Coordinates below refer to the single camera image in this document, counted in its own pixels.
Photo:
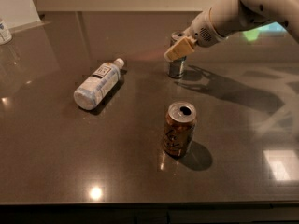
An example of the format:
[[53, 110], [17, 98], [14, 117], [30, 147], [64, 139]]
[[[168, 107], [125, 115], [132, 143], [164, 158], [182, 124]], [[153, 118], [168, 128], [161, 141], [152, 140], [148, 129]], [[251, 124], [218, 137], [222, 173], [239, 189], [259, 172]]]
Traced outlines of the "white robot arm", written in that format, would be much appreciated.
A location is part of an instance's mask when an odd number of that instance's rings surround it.
[[299, 41], [299, 0], [220, 0], [201, 12], [164, 54], [173, 62], [209, 48], [229, 35], [277, 22]]

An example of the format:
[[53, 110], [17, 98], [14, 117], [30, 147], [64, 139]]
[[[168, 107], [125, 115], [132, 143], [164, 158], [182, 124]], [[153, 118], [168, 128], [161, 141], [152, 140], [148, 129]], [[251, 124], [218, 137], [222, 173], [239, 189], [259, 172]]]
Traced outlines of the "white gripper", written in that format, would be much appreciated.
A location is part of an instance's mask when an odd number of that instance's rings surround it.
[[212, 24], [211, 9], [197, 15], [191, 25], [184, 31], [186, 36], [180, 38], [164, 54], [168, 62], [181, 59], [194, 53], [195, 45], [211, 47], [225, 39]]

